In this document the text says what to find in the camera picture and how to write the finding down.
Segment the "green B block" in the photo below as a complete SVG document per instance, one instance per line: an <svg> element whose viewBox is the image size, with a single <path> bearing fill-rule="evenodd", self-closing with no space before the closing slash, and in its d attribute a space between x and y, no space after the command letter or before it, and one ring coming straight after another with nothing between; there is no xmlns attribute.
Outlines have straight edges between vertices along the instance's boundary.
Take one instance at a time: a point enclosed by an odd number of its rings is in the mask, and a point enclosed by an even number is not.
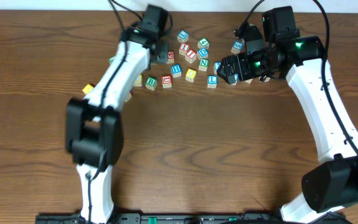
<svg viewBox="0 0 358 224"><path fill-rule="evenodd" d="M149 90L155 90L157 86L157 79L154 77L147 77L145 81L145 87Z"/></svg>

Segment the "yellow O block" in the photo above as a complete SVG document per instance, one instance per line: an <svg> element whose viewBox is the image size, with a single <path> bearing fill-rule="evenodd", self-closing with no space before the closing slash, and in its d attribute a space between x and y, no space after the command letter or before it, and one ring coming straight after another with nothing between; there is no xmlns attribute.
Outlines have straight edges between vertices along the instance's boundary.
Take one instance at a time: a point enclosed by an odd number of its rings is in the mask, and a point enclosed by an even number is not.
<svg viewBox="0 0 358 224"><path fill-rule="evenodd" d="M185 75L186 81L188 82L194 82L196 77L197 71L193 69L188 69Z"/></svg>

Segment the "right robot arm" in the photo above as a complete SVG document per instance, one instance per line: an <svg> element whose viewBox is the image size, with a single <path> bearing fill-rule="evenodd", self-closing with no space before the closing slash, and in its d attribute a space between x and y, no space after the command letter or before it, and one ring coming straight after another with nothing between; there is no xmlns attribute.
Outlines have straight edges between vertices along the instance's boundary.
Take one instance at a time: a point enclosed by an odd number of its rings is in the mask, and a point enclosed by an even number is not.
<svg viewBox="0 0 358 224"><path fill-rule="evenodd" d="M303 108L319 165L303 176L301 194L280 208L285 222L311 223L358 203L358 132L323 54L317 36L297 37L224 57L217 69L228 84L280 72Z"/></svg>

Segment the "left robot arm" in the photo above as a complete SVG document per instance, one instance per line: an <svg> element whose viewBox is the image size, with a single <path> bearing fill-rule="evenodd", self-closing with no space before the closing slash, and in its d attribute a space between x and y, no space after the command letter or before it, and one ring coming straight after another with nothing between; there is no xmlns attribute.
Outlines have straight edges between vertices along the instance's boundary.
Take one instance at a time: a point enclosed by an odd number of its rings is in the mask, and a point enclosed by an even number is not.
<svg viewBox="0 0 358 224"><path fill-rule="evenodd" d="M165 34L158 27L125 30L114 60L95 88L82 100L72 98L67 104L65 145L81 180L84 223L107 223L112 215L112 168L124 145L122 107Z"/></svg>

